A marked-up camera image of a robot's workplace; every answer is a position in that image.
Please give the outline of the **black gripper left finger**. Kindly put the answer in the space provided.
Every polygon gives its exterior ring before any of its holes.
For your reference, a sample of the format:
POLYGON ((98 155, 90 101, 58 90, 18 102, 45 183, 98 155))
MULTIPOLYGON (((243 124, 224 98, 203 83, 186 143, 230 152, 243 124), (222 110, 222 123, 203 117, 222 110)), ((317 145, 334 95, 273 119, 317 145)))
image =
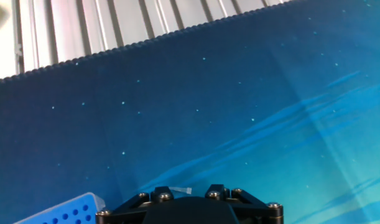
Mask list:
POLYGON ((167 186, 156 187, 151 193, 141 192, 121 204, 115 210, 103 209, 95 214, 96 224, 131 223, 145 218, 153 205, 174 199, 167 186))

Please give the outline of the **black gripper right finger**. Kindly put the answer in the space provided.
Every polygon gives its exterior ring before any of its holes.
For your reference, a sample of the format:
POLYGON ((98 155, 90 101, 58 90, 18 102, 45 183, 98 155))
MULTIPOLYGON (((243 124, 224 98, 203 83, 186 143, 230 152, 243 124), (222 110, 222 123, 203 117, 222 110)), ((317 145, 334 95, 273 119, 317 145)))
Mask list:
POLYGON ((228 223, 283 224, 283 205, 278 202, 264 203, 241 188, 232 190, 223 184, 212 184, 205 198, 218 201, 213 208, 228 223))

